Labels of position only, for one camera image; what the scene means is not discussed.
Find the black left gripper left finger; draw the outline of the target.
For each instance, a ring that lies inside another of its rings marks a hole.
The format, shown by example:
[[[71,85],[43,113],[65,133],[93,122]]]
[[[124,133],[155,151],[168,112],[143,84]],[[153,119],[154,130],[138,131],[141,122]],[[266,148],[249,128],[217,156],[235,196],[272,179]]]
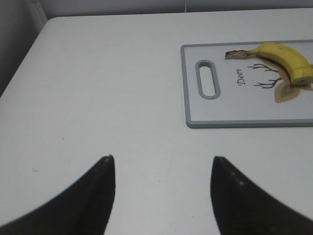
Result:
[[[2,235],[103,235],[115,198],[112,155],[102,157],[62,193],[0,227]]]

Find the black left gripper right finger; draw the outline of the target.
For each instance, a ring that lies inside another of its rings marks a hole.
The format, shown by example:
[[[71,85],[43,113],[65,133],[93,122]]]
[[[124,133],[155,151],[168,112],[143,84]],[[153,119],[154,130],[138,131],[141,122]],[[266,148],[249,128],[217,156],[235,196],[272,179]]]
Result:
[[[222,235],[311,235],[313,221],[278,201],[225,157],[213,159],[210,194]]]

